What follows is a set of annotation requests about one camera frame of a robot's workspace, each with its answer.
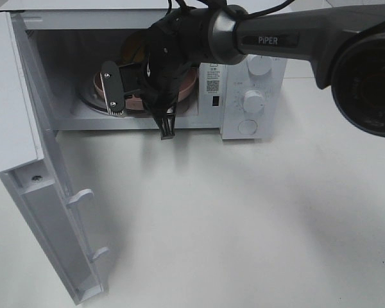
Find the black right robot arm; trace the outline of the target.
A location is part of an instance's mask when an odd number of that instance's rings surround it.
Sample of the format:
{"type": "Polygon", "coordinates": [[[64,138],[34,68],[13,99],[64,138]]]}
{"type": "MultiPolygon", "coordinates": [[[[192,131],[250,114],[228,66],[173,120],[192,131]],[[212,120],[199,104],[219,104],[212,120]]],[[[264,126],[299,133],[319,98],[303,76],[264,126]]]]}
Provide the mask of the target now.
{"type": "Polygon", "coordinates": [[[163,139],[175,134],[180,85],[194,64],[242,62],[248,55],[309,62],[352,125],[385,138],[385,4],[248,13],[225,1],[179,7],[146,32],[142,100],[163,139]]]}

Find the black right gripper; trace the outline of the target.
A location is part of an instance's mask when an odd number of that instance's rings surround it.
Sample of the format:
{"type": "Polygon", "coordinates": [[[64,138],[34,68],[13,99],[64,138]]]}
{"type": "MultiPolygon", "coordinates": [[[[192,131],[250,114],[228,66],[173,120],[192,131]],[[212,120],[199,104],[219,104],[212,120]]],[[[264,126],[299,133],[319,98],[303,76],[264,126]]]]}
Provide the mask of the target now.
{"type": "Polygon", "coordinates": [[[162,140],[175,136],[176,105],[181,84],[193,63],[146,57],[142,62],[141,98],[153,116],[162,140]]]}

